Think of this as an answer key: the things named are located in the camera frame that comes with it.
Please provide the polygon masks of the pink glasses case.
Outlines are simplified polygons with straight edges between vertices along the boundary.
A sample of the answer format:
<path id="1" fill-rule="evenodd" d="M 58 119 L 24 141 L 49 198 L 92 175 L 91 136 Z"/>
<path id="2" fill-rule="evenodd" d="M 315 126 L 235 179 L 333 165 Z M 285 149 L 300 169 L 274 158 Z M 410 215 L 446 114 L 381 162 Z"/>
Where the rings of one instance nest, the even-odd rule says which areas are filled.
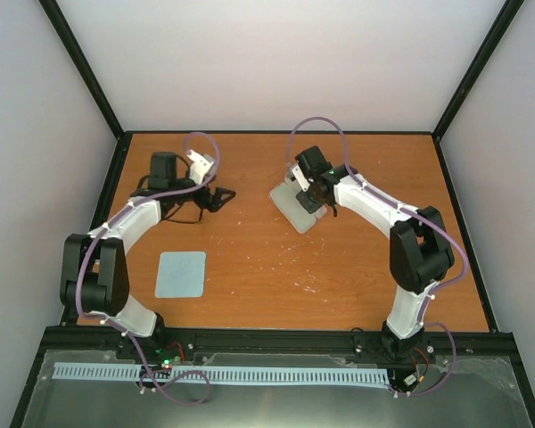
<path id="1" fill-rule="evenodd" d="M 279 209 L 299 234 L 306 234 L 326 213 L 323 204 L 310 200 L 295 179 L 286 177 L 269 193 L 271 202 Z"/>

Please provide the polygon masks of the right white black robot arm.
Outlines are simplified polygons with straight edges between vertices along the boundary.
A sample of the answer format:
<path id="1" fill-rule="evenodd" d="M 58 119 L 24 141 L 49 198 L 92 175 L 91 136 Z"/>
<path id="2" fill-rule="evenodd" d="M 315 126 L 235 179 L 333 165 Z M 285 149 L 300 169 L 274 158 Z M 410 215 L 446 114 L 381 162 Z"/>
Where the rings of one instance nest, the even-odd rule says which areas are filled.
<path id="1" fill-rule="evenodd" d="M 455 263 L 440 212 L 432 206 L 408 206 L 346 165 L 334 167 L 317 146 L 295 156 L 289 178 L 294 202 L 308 222 L 317 221 L 327 208 L 342 207 L 388 238 L 389 270 L 397 290 L 381 342 L 386 358 L 402 358 L 424 330 L 431 292 Z"/>

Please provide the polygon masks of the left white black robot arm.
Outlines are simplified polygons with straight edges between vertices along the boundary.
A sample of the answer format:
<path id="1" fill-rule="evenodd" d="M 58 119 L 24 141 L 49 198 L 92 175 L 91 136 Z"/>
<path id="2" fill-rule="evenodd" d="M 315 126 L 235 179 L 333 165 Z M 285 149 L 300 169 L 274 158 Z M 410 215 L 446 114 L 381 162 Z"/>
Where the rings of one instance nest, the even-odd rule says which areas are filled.
<path id="1" fill-rule="evenodd" d="M 194 150 L 185 155 L 156 152 L 148 175 L 140 178 L 126 205 L 112 218 L 84 235 L 64 242 L 60 300 L 78 317 L 112 325 L 136 337 L 147 358 L 161 357 L 168 347 L 164 320 L 130 291 L 127 254 L 152 227 L 168 221 L 185 203 L 200 211 L 217 212 L 235 192 L 210 188 L 218 156 Z"/>

